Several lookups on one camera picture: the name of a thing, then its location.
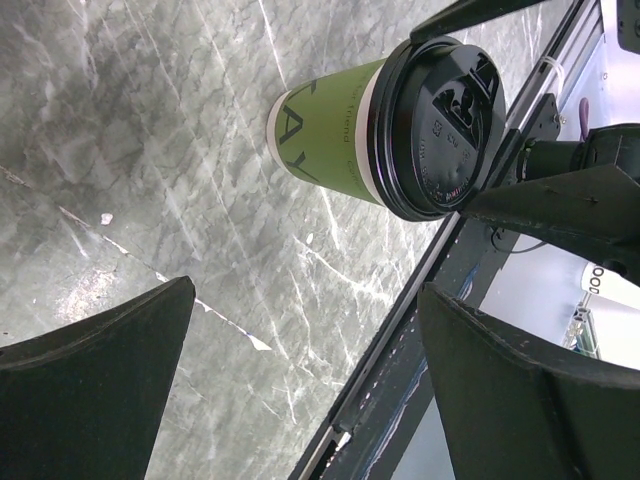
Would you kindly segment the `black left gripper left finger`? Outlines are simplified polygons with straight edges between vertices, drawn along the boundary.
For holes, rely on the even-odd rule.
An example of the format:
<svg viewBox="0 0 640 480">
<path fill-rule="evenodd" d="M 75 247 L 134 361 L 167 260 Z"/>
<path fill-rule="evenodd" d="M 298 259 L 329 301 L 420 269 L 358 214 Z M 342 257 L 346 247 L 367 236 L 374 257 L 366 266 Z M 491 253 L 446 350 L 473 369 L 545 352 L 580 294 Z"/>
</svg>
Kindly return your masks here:
<svg viewBox="0 0 640 480">
<path fill-rule="evenodd" d="M 175 278 L 3 347 L 2 478 L 144 478 L 195 296 Z"/>
</svg>

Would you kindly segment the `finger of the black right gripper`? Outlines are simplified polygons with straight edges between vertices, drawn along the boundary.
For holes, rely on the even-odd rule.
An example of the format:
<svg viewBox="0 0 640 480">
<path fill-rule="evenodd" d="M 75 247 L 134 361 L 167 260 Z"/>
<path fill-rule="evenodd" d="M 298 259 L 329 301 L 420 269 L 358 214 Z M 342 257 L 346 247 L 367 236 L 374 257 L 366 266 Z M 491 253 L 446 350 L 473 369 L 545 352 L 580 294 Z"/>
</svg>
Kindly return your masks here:
<svg viewBox="0 0 640 480">
<path fill-rule="evenodd" d="M 409 35 L 412 44 L 472 28 L 502 16 L 542 3 L 543 0 L 460 0 L 416 26 Z"/>
<path fill-rule="evenodd" d="M 614 165 L 489 189 L 462 215 L 535 237 L 639 283 L 639 184 Z"/>
</svg>

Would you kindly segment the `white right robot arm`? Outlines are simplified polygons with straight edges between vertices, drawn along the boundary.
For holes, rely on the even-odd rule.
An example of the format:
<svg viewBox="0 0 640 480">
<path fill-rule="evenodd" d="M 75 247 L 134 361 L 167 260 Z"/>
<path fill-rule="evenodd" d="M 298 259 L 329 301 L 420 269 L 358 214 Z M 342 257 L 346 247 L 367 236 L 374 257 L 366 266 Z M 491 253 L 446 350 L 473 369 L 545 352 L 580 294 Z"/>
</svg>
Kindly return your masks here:
<svg viewBox="0 0 640 480">
<path fill-rule="evenodd" d="M 535 237 L 639 282 L 639 127 L 592 130 L 583 141 L 532 137 L 515 152 L 519 180 L 488 189 L 467 218 Z"/>
</svg>

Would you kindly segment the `green paper coffee cup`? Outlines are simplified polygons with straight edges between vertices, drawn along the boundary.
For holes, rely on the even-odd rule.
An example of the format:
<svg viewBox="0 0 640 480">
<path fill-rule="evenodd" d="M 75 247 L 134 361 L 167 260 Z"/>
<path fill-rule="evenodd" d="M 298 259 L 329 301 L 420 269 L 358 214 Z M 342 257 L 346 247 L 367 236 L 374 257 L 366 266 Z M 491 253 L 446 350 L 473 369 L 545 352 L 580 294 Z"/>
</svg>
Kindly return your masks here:
<svg viewBox="0 0 640 480">
<path fill-rule="evenodd" d="M 368 115 L 384 62 L 311 80 L 282 94 L 268 115 L 266 139 L 291 175 L 381 205 L 368 147 Z"/>
</svg>

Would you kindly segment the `black plastic cup lid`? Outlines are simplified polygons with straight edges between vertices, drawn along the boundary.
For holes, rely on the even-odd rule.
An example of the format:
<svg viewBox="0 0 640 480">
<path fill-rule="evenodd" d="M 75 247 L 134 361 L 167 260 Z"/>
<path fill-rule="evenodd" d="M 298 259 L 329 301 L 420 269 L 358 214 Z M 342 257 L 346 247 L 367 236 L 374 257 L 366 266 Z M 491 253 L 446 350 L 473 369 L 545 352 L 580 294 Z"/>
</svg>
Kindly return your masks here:
<svg viewBox="0 0 640 480">
<path fill-rule="evenodd" d="M 506 125 L 497 66 L 441 36 L 402 42 L 383 62 L 367 114 L 367 155 L 381 203 L 410 222 L 462 210 L 486 185 Z"/>
</svg>

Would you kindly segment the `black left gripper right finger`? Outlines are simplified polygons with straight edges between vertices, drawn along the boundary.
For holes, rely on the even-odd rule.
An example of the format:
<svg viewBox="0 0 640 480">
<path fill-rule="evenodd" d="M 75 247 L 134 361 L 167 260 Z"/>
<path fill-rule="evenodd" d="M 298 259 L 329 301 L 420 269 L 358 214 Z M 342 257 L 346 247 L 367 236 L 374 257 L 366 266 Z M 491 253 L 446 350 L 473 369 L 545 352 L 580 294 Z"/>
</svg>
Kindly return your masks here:
<svg viewBox="0 0 640 480">
<path fill-rule="evenodd" d="M 456 478 L 638 478 L 638 371 L 550 343 L 432 283 L 418 316 Z"/>
</svg>

